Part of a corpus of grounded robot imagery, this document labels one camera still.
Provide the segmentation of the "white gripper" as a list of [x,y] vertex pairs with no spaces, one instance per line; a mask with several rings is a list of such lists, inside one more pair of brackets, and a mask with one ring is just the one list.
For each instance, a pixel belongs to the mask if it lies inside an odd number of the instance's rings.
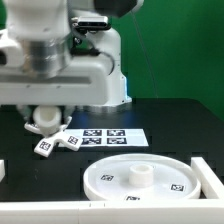
[[32,79],[17,71],[0,71],[0,104],[17,105],[28,124],[34,123],[32,105],[60,106],[61,123],[66,124],[75,111],[74,105],[108,101],[107,80],[112,68],[111,61],[73,61],[50,79]]

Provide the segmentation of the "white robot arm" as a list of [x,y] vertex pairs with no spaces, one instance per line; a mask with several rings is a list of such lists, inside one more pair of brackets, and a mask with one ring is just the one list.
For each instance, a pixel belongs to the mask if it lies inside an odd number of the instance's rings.
[[131,103],[121,72],[121,37],[111,17],[144,0],[2,0],[0,105],[27,118],[42,108],[63,117],[77,107],[118,110]]

